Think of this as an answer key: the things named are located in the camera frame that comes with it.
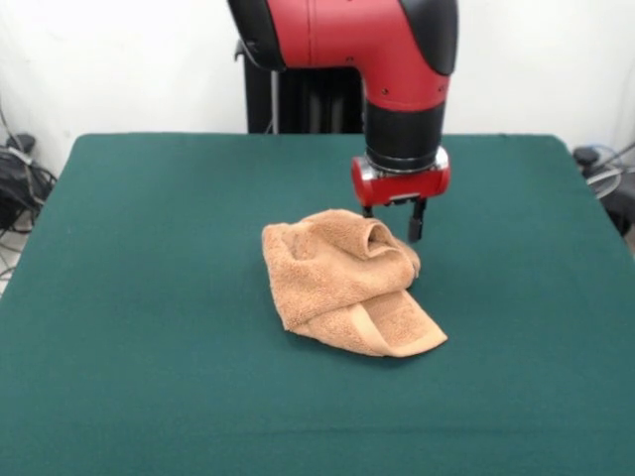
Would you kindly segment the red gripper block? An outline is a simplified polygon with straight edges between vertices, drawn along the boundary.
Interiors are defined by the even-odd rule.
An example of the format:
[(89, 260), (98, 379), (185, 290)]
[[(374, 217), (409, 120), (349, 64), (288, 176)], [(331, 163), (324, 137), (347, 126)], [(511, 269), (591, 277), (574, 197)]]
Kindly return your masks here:
[(450, 181), (449, 155), (439, 147), (433, 165), (422, 172), (390, 174), (373, 167), (365, 156), (354, 157), (351, 178), (355, 195), (362, 206), (362, 216), (373, 217), (372, 207), (414, 199), (409, 219), (408, 241), (422, 239), (426, 198), (445, 193)]

